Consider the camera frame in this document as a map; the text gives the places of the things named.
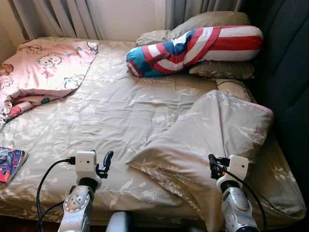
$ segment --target white wall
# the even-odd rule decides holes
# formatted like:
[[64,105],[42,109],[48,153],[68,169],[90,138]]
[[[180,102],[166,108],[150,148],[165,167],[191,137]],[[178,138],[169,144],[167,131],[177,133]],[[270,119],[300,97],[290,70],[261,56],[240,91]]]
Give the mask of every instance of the white wall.
[[90,0],[105,40],[136,41],[144,32],[164,29],[164,0]]
[[0,0],[0,63],[13,55],[24,40],[8,1]]

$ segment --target cartoon print blanket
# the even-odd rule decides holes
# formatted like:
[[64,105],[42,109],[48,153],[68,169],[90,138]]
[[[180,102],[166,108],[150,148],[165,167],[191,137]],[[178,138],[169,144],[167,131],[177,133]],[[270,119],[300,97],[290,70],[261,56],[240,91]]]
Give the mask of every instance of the cartoon print blanket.
[[37,39],[21,44],[0,65],[0,130],[8,119],[78,88],[97,53],[98,43]]
[[197,28],[172,41],[133,48],[126,63],[135,76],[166,75],[203,60],[251,60],[262,43],[262,32],[254,26]]

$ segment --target colorful book cover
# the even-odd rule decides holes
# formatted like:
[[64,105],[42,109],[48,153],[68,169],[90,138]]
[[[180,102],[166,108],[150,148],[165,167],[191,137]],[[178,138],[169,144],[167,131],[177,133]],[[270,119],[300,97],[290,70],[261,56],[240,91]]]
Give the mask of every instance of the colorful book cover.
[[8,183],[27,158],[26,151],[0,146],[0,181]]

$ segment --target striped pillow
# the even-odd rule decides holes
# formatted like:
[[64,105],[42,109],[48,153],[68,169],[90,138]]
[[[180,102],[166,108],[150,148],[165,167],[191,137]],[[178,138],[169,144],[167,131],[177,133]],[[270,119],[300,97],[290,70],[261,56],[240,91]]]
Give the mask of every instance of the striped pillow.
[[135,47],[128,52],[126,62],[135,76],[165,75],[203,60],[251,60],[262,42],[262,32],[254,26],[198,28],[173,41]]

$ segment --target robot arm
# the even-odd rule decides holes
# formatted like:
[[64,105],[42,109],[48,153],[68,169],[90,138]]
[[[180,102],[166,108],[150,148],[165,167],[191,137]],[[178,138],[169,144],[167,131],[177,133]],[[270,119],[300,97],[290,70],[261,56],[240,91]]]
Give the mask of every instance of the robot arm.
[[255,220],[252,217],[252,205],[241,190],[242,183],[234,177],[225,174],[219,169],[218,163],[227,166],[227,171],[243,180],[246,177],[249,161],[247,158],[230,156],[216,158],[209,155],[211,178],[217,180],[217,187],[222,191],[222,212],[225,217],[226,232],[258,232]]
[[107,178],[113,152],[109,151],[103,167],[97,164],[96,152],[78,152],[75,157],[77,186],[72,186],[70,194],[65,198],[64,216],[58,232],[88,232],[89,217],[95,191],[101,187],[101,178]]

